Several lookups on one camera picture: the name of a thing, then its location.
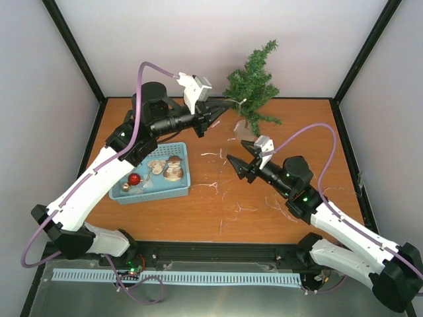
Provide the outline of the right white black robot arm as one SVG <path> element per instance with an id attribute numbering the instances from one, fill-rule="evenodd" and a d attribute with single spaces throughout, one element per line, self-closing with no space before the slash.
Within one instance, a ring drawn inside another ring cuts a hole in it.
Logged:
<path id="1" fill-rule="evenodd" d="M 260 143 L 241 144 L 253 156 L 252 161 L 227 155 L 239 179 L 248 183 L 264 180 L 286 199 L 295 218 L 341 243 L 337 246 L 313 232 L 306 235 L 298 244 L 298 258 L 304 265 L 329 267 L 359 281 L 394 312 L 404 312 L 420 296 L 422 258 L 415 246 L 383 238 L 343 213 L 310 184 L 313 173 L 302 156 L 289 157 L 278 166 L 262 156 L 265 147 Z"/>

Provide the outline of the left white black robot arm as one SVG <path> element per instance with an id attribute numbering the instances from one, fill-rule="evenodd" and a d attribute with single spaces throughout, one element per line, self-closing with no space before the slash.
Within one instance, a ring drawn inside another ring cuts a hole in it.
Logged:
<path id="1" fill-rule="evenodd" d="M 184 103 L 175 102 L 159 82 L 142 84 L 133 97 L 133 108 L 106 140 L 92 164 L 74 184 L 49 205 L 36 205 L 31 215 L 58 249 L 58 254 L 76 260 L 85 254 L 108 254 L 122 265 L 132 265 L 137 248 L 124 230 L 108 230 L 86 222 L 105 194 L 129 175 L 158 147 L 158 138 L 193 129 L 203 137 L 226 112 L 230 103 L 208 99 L 209 86 L 184 86 Z"/>

